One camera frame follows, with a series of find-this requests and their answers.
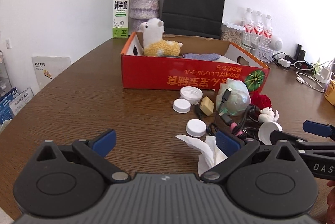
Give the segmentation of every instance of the plastic bag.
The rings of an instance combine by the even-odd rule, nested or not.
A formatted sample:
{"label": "plastic bag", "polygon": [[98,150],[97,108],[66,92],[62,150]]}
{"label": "plastic bag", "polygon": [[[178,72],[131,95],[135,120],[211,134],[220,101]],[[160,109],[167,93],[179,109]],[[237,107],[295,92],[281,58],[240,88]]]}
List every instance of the plastic bag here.
{"label": "plastic bag", "polygon": [[[232,94],[229,96],[220,110],[222,95],[226,89],[231,88]],[[227,83],[220,84],[220,90],[216,97],[216,110],[219,113],[226,113],[227,115],[235,116],[242,113],[251,103],[251,98],[247,86],[240,80],[227,78]]]}

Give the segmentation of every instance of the dried rose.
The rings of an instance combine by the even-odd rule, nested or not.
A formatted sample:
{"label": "dried rose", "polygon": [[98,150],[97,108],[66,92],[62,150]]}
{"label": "dried rose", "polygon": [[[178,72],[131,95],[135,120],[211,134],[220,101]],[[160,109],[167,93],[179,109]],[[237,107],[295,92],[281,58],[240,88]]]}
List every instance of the dried rose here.
{"label": "dried rose", "polygon": [[251,96],[251,104],[259,107],[262,110],[266,107],[271,107],[271,100],[266,95],[261,95],[256,91]]}

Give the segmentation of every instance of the purple vase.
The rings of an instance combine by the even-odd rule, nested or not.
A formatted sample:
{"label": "purple vase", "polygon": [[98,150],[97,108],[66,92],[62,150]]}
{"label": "purple vase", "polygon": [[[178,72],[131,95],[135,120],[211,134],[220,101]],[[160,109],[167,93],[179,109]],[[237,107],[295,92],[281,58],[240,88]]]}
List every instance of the purple vase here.
{"label": "purple vase", "polygon": [[129,16],[133,19],[132,29],[140,31],[140,24],[152,18],[158,18],[160,0],[131,0]]}

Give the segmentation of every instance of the bar of soap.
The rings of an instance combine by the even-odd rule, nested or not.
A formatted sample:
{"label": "bar of soap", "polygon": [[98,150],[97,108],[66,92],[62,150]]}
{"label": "bar of soap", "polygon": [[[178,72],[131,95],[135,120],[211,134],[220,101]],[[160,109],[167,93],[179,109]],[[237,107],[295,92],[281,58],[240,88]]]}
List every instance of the bar of soap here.
{"label": "bar of soap", "polygon": [[206,96],[200,104],[200,109],[202,110],[202,112],[204,114],[206,114],[207,116],[210,116],[213,113],[214,110],[214,103],[212,100],[210,100],[208,98],[208,96]]}

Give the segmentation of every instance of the red cardboard box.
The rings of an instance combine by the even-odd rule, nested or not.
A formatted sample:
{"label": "red cardboard box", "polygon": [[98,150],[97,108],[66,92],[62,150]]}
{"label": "red cardboard box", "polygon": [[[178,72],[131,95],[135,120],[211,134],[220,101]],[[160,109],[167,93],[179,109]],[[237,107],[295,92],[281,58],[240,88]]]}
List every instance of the red cardboard box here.
{"label": "red cardboard box", "polygon": [[238,45],[218,39],[163,35],[183,43],[181,54],[216,53],[236,64],[171,57],[143,56],[142,34],[132,33],[121,51],[124,88],[179,90],[183,86],[213,89],[227,78],[243,81],[249,92],[260,92],[270,68]]}

